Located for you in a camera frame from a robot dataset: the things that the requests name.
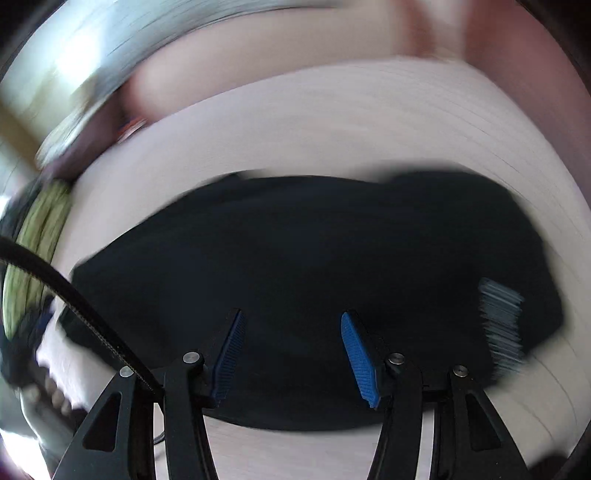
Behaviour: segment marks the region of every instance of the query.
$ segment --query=black cable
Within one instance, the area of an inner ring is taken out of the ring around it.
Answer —
[[[14,265],[59,296],[117,358],[130,367],[156,396],[162,408],[164,387],[88,301],[49,263],[12,240],[0,236],[0,261]]]

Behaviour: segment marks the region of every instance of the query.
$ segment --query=black cloth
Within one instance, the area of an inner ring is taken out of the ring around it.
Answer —
[[[78,266],[73,284],[150,368],[242,308],[249,323],[235,380],[210,415],[337,430],[382,419],[361,400],[342,345],[347,309],[372,328],[400,327],[403,353],[424,365],[463,364],[492,382],[483,278],[523,297],[525,353],[562,324],[543,242],[511,194],[479,175],[421,171],[384,183],[231,175],[122,235]],[[61,324],[119,367],[72,312]]]

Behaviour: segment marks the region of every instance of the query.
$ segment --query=round screw head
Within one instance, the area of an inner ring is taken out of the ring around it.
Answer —
[[[200,358],[201,355],[199,355],[197,352],[189,352],[183,355],[183,362],[185,362],[186,364],[194,364],[196,362],[199,362]]]
[[[388,362],[393,365],[402,365],[404,363],[404,355],[401,353],[391,353],[388,356]]]
[[[127,365],[125,365],[121,370],[119,370],[119,375],[123,378],[131,377],[134,374],[134,371],[130,369]]]
[[[457,377],[464,378],[468,376],[468,369],[463,365],[456,365],[455,367],[453,367],[453,373]]]

